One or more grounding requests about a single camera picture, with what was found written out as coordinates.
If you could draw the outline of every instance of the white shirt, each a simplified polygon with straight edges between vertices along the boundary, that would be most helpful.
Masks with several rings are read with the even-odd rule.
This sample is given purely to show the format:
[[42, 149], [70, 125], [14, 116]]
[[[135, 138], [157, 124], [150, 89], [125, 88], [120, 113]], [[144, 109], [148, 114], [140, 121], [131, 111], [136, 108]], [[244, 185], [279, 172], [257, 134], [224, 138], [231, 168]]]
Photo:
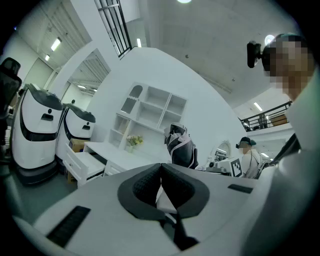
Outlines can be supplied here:
[[252, 179], [258, 173], [258, 166], [262, 162], [261, 155], [255, 149], [250, 149], [241, 160], [242, 177]]

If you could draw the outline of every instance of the black metal railing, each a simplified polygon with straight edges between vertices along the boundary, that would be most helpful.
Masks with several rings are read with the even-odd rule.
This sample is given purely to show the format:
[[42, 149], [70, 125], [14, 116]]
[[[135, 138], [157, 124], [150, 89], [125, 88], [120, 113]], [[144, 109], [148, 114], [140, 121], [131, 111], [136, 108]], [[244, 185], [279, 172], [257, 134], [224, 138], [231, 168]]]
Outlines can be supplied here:
[[113, 47], [120, 58], [132, 49], [120, 0], [98, 0], [96, 5]]
[[286, 124], [289, 121], [285, 116], [285, 112], [291, 104], [292, 101], [289, 101], [268, 111], [242, 119], [240, 120], [241, 124], [247, 132]]

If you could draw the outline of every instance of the person's arm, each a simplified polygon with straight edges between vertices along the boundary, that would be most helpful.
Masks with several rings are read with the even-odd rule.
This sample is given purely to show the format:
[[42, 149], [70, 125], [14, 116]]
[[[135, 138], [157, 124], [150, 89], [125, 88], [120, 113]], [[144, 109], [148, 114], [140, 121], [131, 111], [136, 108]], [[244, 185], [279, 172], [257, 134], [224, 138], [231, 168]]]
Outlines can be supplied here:
[[250, 168], [251, 154], [244, 154], [241, 160], [242, 177], [246, 177], [246, 174]]

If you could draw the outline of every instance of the person wearing cap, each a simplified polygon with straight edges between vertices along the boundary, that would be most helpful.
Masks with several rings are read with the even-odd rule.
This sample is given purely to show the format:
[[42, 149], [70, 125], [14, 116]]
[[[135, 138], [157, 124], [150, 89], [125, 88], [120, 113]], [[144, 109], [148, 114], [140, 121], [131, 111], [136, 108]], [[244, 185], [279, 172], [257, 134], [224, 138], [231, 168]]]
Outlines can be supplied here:
[[242, 177], [248, 179], [255, 179], [258, 175], [258, 166], [262, 163], [262, 157], [253, 148], [257, 143], [248, 137], [243, 137], [239, 144], [235, 147], [239, 149], [240, 154], [243, 154], [241, 160]]

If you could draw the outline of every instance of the gray floor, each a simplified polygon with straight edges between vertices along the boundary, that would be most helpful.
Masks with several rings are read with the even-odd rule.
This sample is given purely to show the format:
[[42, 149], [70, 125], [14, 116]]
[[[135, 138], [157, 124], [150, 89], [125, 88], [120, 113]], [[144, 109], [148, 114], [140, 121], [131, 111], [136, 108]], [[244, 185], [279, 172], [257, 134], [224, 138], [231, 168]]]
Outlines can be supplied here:
[[77, 189], [77, 184], [68, 184], [67, 179], [57, 173], [49, 180], [32, 186], [24, 186], [15, 172], [12, 172], [19, 196], [21, 198], [24, 219], [33, 224], [50, 206]]

